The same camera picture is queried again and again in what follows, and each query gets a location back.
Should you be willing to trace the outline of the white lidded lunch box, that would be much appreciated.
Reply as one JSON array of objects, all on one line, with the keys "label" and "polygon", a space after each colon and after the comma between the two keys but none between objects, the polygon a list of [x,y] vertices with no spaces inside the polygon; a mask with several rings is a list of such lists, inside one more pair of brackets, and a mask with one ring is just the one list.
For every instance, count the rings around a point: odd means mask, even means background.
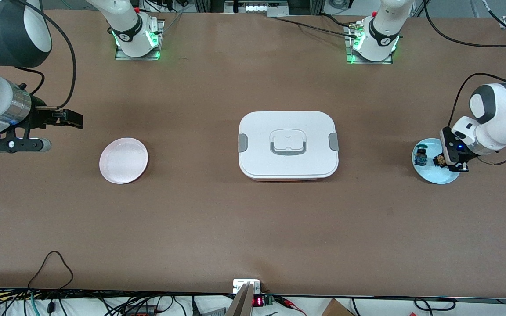
[{"label": "white lidded lunch box", "polygon": [[335,122],[321,111],[255,111],[241,119],[239,167],[256,181],[307,181],[339,167]]}]

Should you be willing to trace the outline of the light blue round plate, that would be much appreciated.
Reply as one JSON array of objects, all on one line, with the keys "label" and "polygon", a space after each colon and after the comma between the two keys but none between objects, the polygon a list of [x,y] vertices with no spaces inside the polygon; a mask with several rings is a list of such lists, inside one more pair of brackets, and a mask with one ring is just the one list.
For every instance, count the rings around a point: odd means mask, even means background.
[{"label": "light blue round plate", "polygon": [[[442,153],[441,141],[438,138],[427,138],[423,139],[418,144],[426,144],[428,146],[427,156],[428,163],[426,166],[416,166],[413,164],[414,170],[420,176],[420,178],[433,184],[444,185],[449,184],[456,180],[459,176],[457,172],[451,172],[447,168],[440,168],[434,166],[433,158]],[[413,155],[415,152],[415,146],[412,152],[411,161],[413,163]]]}]

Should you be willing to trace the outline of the pink round plate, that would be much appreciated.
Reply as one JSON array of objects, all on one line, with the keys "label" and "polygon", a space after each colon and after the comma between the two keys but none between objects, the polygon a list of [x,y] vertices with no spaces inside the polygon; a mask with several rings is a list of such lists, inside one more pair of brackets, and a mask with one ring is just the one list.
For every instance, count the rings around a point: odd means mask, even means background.
[{"label": "pink round plate", "polygon": [[129,184],[137,180],[148,166],[146,146],[134,138],[111,142],[100,156],[101,175],[113,184]]}]

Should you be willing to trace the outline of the brown cardboard piece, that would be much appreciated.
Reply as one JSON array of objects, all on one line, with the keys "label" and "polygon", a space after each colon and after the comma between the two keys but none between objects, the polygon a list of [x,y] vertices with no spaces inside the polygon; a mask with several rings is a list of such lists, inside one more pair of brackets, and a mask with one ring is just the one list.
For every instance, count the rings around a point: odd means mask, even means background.
[{"label": "brown cardboard piece", "polygon": [[329,304],[323,310],[321,316],[356,316],[348,308],[346,308],[341,302],[332,298]]}]

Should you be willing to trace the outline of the red test leads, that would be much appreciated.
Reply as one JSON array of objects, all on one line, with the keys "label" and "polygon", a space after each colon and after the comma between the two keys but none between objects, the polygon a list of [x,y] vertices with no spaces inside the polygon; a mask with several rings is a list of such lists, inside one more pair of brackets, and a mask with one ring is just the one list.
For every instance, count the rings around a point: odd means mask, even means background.
[{"label": "red test leads", "polygon": [[278,304],[280,304],[285,308],[300,312],[301,314],[303,314],[303,316],[308,316],[301,308],[297,307],[295,304],[293,304],[293,302],[291,302],[286,298],[283,298],[282,296],[274,295],[273,299],[275,300],[275,302],[277,302]]}]

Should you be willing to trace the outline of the metal equipment rack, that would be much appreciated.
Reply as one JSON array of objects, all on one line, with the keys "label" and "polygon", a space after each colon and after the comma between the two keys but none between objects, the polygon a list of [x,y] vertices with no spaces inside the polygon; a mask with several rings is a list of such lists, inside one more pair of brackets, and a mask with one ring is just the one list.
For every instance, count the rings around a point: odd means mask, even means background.
[{"label": "metal equipment rack", "polygon": [[267,17],[318,15],[326,0],[189,0],[197,12],[260,14]]}]

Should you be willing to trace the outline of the grey metal bar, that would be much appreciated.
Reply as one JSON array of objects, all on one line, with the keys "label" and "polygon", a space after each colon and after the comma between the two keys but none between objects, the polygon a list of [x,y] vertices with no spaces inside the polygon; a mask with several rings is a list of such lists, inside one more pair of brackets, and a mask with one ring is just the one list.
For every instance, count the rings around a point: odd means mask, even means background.
[{"label": "grey metal bar", "polygon": [[255,282],[242,284],[224,316],[251,316],[254,295]]}]

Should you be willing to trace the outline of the green push button switch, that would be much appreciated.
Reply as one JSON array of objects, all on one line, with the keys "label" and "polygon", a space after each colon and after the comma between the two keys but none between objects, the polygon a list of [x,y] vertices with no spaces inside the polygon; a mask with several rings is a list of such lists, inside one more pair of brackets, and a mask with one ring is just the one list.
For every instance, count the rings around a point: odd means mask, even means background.
[{"label": "green push button switch", "polygon": [[416,166],[426,166],[428,163],[427,156],[428,146],[426,144],[417,144],[414,148],[413,164]]}]

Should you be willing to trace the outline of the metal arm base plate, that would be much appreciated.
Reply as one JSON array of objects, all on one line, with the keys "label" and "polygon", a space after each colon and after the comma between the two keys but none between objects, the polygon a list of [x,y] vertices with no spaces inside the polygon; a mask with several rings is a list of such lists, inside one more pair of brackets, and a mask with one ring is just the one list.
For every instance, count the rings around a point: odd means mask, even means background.
[{"label": "metal arm base plate", "polygon": [[116,44],[114,56],[116,61],[156,61],[160,59],[165,21],[148,17],[146,22],[142,22],[141,25],[138,32],[132,36],[131,41],[125,41],[129,38],[127,34],[111,30]]},{"label": "metal arm base plate", "polygon": [[343,28],[346,35],[346,60],[350,64],[392,64],[392,54],[399,36],[376,40],[367,34],[363,21],[351,23]]}]

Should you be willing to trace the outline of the white switch box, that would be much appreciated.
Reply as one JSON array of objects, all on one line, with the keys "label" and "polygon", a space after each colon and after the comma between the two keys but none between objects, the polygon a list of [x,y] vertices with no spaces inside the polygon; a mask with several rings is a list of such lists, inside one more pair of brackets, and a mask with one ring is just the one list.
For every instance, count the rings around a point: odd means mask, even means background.
[{"label": "white switch box", "polygon": [[261,281],[259,279],[233,279],[233,288],[232,293],[237,294],[241,288],[241,286],[245,284],[253,284],[254,294],[261,294]]}]

